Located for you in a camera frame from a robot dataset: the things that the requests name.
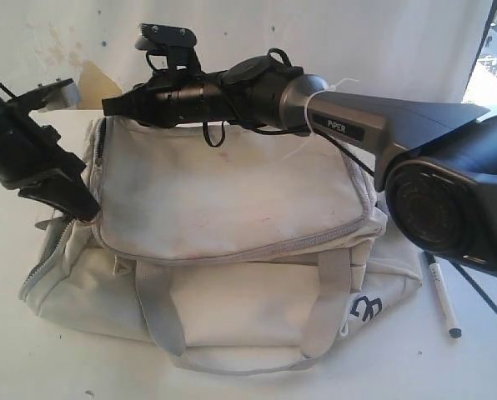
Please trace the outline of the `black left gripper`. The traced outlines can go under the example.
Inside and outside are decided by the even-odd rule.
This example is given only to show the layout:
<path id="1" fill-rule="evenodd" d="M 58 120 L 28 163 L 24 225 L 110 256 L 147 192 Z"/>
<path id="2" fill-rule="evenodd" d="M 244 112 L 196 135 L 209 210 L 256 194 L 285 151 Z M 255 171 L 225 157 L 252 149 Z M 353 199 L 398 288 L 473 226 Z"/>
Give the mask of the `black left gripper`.
<path id="1" fill-rule="evenodd" d="M 0 182 L 18 196 L 76 219 L 94 219 L 100 206 L 80 177 L 84 162 L 58 145 L 60 135 L 0 100 Z M 43 193 L 25 187 L 43 181 Z"/>

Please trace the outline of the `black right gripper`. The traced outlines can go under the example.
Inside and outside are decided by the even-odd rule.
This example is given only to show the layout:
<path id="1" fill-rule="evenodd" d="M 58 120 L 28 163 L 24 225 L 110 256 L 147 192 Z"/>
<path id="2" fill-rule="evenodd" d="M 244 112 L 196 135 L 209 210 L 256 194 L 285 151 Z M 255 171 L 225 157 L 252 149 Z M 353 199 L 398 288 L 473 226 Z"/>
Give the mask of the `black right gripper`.
<path id="1" fill-rule="evenodd" d="M 104 115 L 138 115 L 145 126 L 172 128 L 223 119 L 223 94 L 204 77 L 185 77 L 169 86 L 158 77 L 117 97 L 102 100 Z"/>

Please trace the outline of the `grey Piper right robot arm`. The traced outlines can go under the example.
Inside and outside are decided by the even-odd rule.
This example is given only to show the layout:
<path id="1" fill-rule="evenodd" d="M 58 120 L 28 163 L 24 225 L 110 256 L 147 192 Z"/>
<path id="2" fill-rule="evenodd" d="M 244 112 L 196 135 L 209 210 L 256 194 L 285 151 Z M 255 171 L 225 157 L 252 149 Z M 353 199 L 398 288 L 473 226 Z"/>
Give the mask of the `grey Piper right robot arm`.
<path id="1" fill-rule="evenodd" d="M 351 144 L 373 155 L 375 188 L 411 242 L 497 277 L 497 115 L 485 107 L 333 92 L 273 50 L 226 71 L 157 70 L 103 111 L 159 128 L 226 121 Z"/>

